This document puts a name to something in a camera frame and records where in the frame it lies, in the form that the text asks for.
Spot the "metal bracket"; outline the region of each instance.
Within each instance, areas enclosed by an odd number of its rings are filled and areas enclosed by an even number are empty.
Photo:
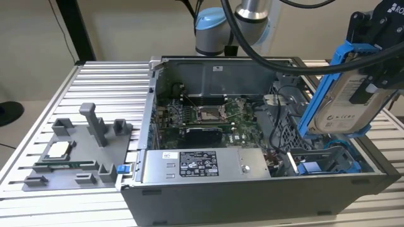
[[[151,61],[150,61],[150,69],[152,71],[156,71],[158,69],[160,69],[163,67],[163,60],[162,60],[162,56],[152,56]]]
[[[264,99],[267,100],[268,105],[278,105],[278,99],[279,99],[280,105],[288,104],[288,100],[283,96],[279,96],[275,94],[264,95]]]

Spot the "small sticker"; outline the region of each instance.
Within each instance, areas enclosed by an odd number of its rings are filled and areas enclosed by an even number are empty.
[[[223,71],[223,66],[214,66],[214,72]]]
[[[219,176],[216,151],[180,152],[180,176]]]
[[[163,152],[163,159],[178,159],[179,153],[178,152]]]

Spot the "gray fixture post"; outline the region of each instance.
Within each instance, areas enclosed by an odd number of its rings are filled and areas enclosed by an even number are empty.
[[[107,146],[107,139],[104,136],[106,128],[99,123],[99,119],[95,115],[95,104],[94,103],[83,103],[79,110],[80,114],[86,116],[88,121],[88,130],[95,136],[95,140],[100,147]]]

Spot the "warning label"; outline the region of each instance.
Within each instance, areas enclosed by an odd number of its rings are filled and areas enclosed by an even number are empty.
[[[219,176],[216,151],[180,152],[180,176]]]

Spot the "slotted aluminum surface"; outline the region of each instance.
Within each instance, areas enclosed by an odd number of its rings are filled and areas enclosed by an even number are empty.
[[[327,65],[326,61],[306,61],[308,66]],[[71,117],[84,123],[78,115],[82,102],[98,104],[96,112],[107,121],[126,118],[135,125],[127,162],[136,159],[139,128],[148,85],[147,62],[90,62],[72,71],[71,78],[58,91],[39,119],[39,126],[28,133],[12,162],[0,189],[0,226],[136,226],[126,202],[116,189],[83,189],[47,192],[23,192],[22,180],[38,161],[51,136],[51,122]],[[404,126],[388,111],[372,122],[368,137],[404,175]],[[338,216],[292,218],[215,227],[382,227],[404,226],[404,177],[379,195],[362,197]]]

